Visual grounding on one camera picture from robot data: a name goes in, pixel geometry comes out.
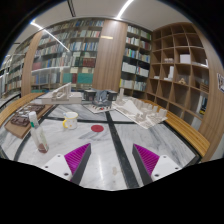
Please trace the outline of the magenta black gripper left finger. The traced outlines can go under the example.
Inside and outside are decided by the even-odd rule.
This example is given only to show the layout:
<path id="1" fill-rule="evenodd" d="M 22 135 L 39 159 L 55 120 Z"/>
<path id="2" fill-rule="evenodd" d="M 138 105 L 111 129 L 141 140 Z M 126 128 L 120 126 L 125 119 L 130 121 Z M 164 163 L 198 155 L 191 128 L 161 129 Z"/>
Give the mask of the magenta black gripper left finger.
<path id="1" fill-rule="evenodd" d="M 55 155 L 42 169 L 79 185 L 90 155 L 91 144 L 88 143 L 66 155 Z"/>

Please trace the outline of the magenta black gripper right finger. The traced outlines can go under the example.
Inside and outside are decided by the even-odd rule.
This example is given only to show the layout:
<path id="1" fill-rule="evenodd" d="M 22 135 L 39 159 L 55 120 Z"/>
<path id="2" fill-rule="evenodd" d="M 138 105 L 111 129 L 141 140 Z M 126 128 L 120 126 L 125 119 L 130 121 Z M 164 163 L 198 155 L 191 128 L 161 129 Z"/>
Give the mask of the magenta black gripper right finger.
<path id="1" fill-rule="evenodd" d="M 133 145 L 132 154 L 144 185 L 181 170 L 167 155 L 159 156 L 137 144 Z"/>

